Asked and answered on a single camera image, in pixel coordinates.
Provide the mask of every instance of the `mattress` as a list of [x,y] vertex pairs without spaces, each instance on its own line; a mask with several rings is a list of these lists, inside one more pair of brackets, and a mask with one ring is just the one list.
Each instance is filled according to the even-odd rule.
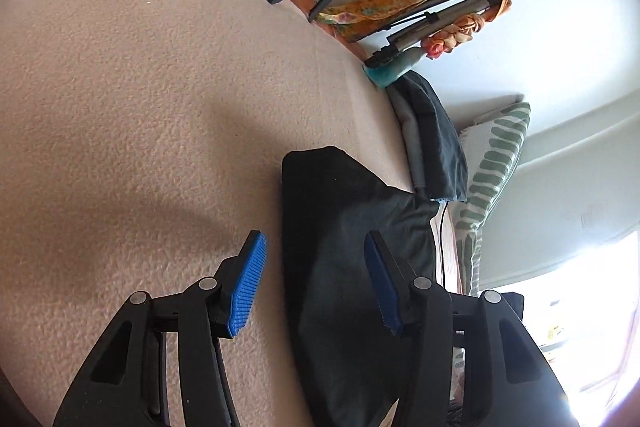
[[[310,426],[284,322],[280,163],[332,144],[410,190],[385,93],[289,2],[0,0],[0,12],[0,365],[22,400],[50,425],[131,293],[180,292],[259,229],[254,311],[222,346],[231,391],[244,427]],[[451,232],[447,218],[447,260]],[[176,362],[172,339],[180,426]]]

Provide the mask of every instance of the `black cloth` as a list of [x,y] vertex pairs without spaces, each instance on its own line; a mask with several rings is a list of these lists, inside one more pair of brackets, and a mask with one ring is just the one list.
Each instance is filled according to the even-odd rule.
[[402,126],[416,192],[436,201],[466,201],[465,153],[431,84],[409,71],[387,90]]
[[438,204],[388,187],[335,147],[282,163],[282,256],[293,355],[317,427],[378,427],[410,356],[382,321],[364,261],[380,230],[391,252],[434,277]]

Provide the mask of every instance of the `wall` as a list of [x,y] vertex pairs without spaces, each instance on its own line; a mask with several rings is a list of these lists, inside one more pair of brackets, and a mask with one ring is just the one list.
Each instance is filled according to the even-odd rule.
[[[336,4],[352,0],[336,0]],[[371,50],[386,32],[365,39]],[[513,0],[473,42],[416,70],[458,127],[523,94],[540,132],[640,87],[639,0]]]
[[527,139],[483,231],[481,287],[546,273],[640,222],[640,90]]

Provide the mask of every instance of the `black cable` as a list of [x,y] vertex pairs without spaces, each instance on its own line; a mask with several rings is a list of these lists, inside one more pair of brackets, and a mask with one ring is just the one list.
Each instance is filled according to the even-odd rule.
[[444,210],[442,211],[442,216],[440,217],[440,233],[439,233],[439,241],[440,241],[440,273],[442,274],[442,287],[447,289],[446,279],[444,275],[444,249],[442,248],[442,224],[444,223],[444,215],[447,212],[447,207],[449,206],[449,201],[444,204]]

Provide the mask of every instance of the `striped pillow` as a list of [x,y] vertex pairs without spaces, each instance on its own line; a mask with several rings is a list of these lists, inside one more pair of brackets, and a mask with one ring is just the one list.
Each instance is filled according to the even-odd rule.
[[516,168],[530,115],[528,103],[514,103],[460,134],[469,172],[467,198],[451,203],[451,216],[465,294],[478,294],[482,226]]

